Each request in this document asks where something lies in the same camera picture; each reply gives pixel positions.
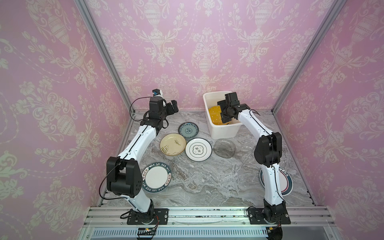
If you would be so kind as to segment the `white plate green lettered rim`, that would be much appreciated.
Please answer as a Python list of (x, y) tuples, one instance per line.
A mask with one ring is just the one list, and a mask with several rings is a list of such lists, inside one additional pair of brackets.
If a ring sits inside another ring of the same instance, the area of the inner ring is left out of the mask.
[(147, 193), (159, 193), (165, 190), (172, 180), (171, 168), (162, 162), (146, 166), (142, 171), (142, 189)]

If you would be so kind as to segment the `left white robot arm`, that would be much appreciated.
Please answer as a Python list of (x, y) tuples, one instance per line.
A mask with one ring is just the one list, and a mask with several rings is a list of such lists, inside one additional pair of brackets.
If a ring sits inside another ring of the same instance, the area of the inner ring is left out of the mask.
[(139, 224), (152, 224), (157, 220), (153, 201), (142, 190), (143, 177), (140, 160), (150, 143), (157, 137), (167, 117), (179, 111), (178, 103), (169, 103), (161, 96), (149, 98), (149, 110), (140, 120), (140, 127), (129, 145), (116, 157), (109, 157), (106, 162), (107, 190), (114, 193), (118, 199), (124, 199), (132, 206), (128, 211), (129, 217)]

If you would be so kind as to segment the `yellow polka dot plate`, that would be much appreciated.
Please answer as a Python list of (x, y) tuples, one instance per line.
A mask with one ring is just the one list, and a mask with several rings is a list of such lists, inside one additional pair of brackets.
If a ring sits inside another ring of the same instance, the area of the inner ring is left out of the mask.
[(209, 108), (209, 115), (214, 125), (220, 126), (220, 125), (228, 125), (230, 123), (230, 122), (227, 122), (227, 123), (222, 122), (221, 112), (222, 111), (220, 106), (214, 106)]

